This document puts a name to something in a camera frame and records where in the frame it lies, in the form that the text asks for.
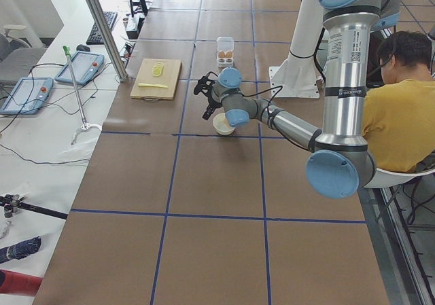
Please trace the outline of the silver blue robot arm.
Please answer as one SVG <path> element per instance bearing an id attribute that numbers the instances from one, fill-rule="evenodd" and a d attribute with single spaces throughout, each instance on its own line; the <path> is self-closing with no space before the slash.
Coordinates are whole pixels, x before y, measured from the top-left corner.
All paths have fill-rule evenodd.
<path id="1" fill-rule="evenodd" d="M 259 120 L 311 152 L 310 185 L 329 198 L 344 198 L 368 185 L 376 173 L 362 137 L 362 117 L 370 34 L 398 21 L 400 0 L 302 0 L 288 58 L 271 74 L 271 88 L 286 96 L 315 94 L 317 43 L 328 34 L 324 118 L 316 127 L 266 99 L 242 94 L 241 74 L 225 68 L 216 79 L 204 76 L 194 88 L 207 97 L 203 117 L 223 108 L 232 127 Z"/>

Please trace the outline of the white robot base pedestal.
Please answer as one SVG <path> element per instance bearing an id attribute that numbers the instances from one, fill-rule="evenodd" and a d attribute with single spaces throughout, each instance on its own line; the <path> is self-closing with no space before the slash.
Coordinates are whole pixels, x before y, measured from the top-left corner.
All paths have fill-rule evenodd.
<path id="1" fill-rule="evenodd" d="M 314 59 L 323 12 L 318 0 L 302 0 L 288 57 L 280 66 L 269 68 L 272 93 L 277 98 L 319 98 Z"/>

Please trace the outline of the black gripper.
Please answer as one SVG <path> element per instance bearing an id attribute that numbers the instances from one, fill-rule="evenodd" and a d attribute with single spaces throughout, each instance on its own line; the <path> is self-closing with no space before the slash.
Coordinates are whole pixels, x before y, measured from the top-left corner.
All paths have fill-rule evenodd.
<path id="1" fill-rule="evenodd" d="M 208 106 L 202 116 L 204 120 L 208 120 L 214 111 L 220 108 L 218 102 L 212 97 L 213 85 L 215 81 L 209 79 L 208 75 L 202 76 L 194 87 L 194 95 L 204 94 L 207 97 Z"/>

